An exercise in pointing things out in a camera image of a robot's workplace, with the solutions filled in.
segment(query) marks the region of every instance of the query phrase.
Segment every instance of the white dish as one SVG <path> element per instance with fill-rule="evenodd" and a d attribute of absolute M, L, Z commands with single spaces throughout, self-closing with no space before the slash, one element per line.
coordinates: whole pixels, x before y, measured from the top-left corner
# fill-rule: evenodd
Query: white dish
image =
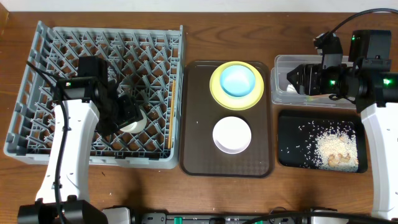
<path fill-rule="evenodd" d="M 142 130 L 144 130 L 145 126 L 147 125 L 147 115 L 145 114 L 144 111 L 140 110 L 142 114 L 142 120 L 136 121 L 134 123 L 131 123 L 127 125 L 124 128 L 121 128 L 120 131 L 125 132 L 125 133 L 131 133 L 131 134 L 136 134 L 140 133 Z"/>
<path fill-rule="evenodd" d="M 228 154 L 243 152 L 251 141 L 249 125 L 240 118 L 226 117 L 219 120 L 213 129 L 217 148 Z"/>

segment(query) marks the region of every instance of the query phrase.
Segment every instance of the blue bowl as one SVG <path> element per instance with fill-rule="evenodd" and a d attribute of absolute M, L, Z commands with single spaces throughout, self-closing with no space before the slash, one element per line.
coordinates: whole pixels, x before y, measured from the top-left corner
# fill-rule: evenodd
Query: blue bowl
<path fill-rule="evenodd" d="M 253 91 L 255 83 L 252 71 L 242 65 L 232 65 L 221 72 L 221 88 L 230 96 L 246 96 Z"/>

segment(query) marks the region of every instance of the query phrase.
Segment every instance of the plastic tray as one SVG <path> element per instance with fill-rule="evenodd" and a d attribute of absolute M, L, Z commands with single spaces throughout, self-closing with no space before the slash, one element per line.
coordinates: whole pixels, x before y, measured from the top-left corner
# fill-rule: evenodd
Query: plastic tray
<path fill-rule="evenodd" d="M 344 131 L 356 137 L 358 152 L 357 173 L 368 169 L 364 126 L 355 115 L 320 113 L 311 111 L 281 111 L 278 118 L 278 160 L 283 166 L 319 169 L 312 161 L 315 154 L 315 138 L 324 128 Z"/>
<path fill-rule="evenodd" d="M 275 67 L 271 71 L 271 99 L 275 104 L 300 105 L 300 106 L 321 106 L 328 108 L 355 109 L 355 105 L 348 100 L 330 100 L 328 95 L 305 96 L 298 93 L 287 92 L 290 84 L 286 74 L 303 63 L 321 63 L 322 56 L 319 55 L 278 55 L 275 58 Z M 348 57 L 343 57 L 343 63 L 352 66 Z"/>
<path fill-rule="evenodd" d="M 171 169 L 178 162 L 184 38 L 182 26 L 180 30 L 51 29 L 39 21 L 28 60 L 62 77 L 76 75 L 79 56 L 97 55 L 112 63 L 123 74 L 119 95 L 135 96 L 147 113 L 147 126 L 139 134 L 119 131 L 105 138 L 95 134 L 90 164 Z M 109 68 L 108 80 L 115 79 Z M 54 106 L 48 85 L 26 66 L 4 153 L 28 164 L 47 164 L 55 127 Z"/>
<path fill-rule="evenodd" d="M 224 63 L 195 61 L 185 69 L 180 166 L 189 175 L 267 177 L 274 169 L 271 101 L 266 81 L 269 80 L 269 69 L 261 62 L 247 62 L 265 80 L 264 94 L 253 107 L 233 111 L 218 104 L 209 89 L 211 75 Z M 248 148 L 233 155 L 219 150 L 212 136 L 215 124 L 228 116 L 243 119 L 251 129 Z"/>

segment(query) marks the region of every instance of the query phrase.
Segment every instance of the yellow bowl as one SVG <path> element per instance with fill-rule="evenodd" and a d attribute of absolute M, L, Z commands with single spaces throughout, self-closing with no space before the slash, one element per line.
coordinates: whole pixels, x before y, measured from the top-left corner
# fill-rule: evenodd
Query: yellow bowl
<path fill-rule="evenodd" d="M 221 87 L 220 84 L 221 73 L 226 68 L 233 65 L 245 66 L 246 68 L 250 69 L 250 71 L 252 71 L 252 73 L 254 74 L 256 83 L 254 84 L 252 92 L 250 92 L 246 96 L 234 97 L 228 95 Z M 259 71 L 257 71 L 257 69 L 251 66 L 250 64 L 244 62 L 227 62 L 220 65 L 211 75 L 210 92 L 213 98 L 221 106 L 230 110 L 246 110 L 254 106 L 261 99 L 261 96 L 264 92 L 264 81 L 262 80 Z"/>

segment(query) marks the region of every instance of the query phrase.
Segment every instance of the wooden stick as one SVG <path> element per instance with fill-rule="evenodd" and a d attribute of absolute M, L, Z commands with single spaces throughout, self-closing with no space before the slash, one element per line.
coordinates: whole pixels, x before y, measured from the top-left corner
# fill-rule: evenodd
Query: wooden stick
<path fill-rule="evenodd" d="M 173 84 L 172 84 L 172 105 L 171 105 L 171 113 L 170 113 L 169 142 L 167 144 L 167 147 L 169 149 L 172 148 L 173 116 L 174 116 L 174 95 L 175 95 L 174 90 L 175 90 L 175 80 L 173 81 Z"/>

